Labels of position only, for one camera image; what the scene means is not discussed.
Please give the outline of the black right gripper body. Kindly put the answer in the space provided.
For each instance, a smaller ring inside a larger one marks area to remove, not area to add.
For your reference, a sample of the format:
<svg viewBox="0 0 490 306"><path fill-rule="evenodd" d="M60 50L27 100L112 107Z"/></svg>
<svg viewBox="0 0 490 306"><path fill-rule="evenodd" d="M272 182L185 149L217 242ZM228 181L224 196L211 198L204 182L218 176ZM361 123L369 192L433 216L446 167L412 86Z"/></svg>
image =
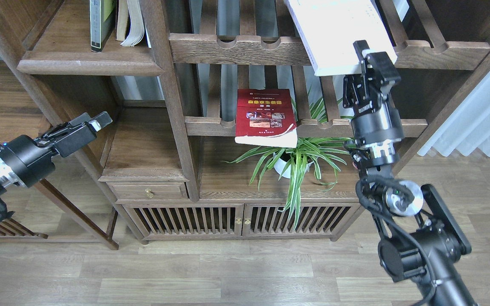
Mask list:
<svg viewBox="0 0 490 306"><path fill-rule="evenodd" d="M343 106L352 108L356 147L400 142L405 137L397 109L389 105L392 87L401 77L385 52L358 51L361 74L344 78Z"/></svg>

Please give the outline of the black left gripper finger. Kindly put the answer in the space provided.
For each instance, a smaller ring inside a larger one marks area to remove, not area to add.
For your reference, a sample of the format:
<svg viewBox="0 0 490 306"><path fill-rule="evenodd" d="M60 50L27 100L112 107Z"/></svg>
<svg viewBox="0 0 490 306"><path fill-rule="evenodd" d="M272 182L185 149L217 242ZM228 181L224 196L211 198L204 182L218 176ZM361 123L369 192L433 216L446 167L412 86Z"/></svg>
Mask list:
<svg viewBox="0 0 490 306"><path fill-rule="evenodd" d="M108 112L101 112L88 121L88 124L95 130L100 131L113 122Z"/></svg>

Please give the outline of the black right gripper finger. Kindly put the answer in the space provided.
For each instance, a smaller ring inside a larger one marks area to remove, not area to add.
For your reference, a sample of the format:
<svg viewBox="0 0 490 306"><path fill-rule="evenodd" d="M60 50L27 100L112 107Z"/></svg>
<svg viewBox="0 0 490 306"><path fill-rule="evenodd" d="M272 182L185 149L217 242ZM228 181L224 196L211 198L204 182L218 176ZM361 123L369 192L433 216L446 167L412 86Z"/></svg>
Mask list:
<svg viewBox="0 0 490 306"><path fill-rule="evenodd" d="M366 40L357 40L353 43L356 56L360 64L369 64L369 54L371 54L371 49Z"/></svg>

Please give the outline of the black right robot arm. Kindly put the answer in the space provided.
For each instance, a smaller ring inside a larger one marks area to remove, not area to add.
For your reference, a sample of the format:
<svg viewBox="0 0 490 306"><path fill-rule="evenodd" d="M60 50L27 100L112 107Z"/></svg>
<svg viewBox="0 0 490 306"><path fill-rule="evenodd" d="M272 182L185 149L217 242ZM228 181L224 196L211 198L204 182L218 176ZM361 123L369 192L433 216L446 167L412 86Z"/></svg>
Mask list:
<svg viewBox="0 0 490 306"><path fill-rule="evenodd" d="M390 91L401 77L386 52L365 40L353 46L361 72L344 78L343 105L354 111L354 139L344 147L359 172L358 200L380 236L380 265L393 282L416 284L418 306L476 306L454 266L471 244L447 205L434 186L393 176L404 132Z"/></svg>

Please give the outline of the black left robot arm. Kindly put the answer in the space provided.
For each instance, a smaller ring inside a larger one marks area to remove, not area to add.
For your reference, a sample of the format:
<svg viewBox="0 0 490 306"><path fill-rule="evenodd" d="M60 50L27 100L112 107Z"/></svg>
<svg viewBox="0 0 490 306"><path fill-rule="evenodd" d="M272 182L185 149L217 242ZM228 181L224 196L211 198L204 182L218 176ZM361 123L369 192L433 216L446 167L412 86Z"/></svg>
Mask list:
<svg viewBox="0 0 490 306"><path fill-rule="evenodd" d="M22 134L0 144L0 196L14 184L30 188L55 171L52 157L68 157L97 137L97 132L111 124L107 112L95 117L83 113L69 122L47 130L37 138ZM0 223L12 217L0 198Z"/></svg>

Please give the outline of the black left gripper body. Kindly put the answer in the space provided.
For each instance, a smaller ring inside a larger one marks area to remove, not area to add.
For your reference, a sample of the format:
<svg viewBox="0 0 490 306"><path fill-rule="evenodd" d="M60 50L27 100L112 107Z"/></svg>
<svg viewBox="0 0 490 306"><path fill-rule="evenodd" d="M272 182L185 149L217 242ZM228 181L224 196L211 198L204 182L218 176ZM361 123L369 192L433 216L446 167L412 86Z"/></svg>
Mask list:
<svg viewBox="0 0 490 306"><path fill-rule="evenodd" d="M67 157L97 138L99 117L83 113L35 139L22 134L0 144L0 187L31 187L56 168L52 157Z"/></svg>

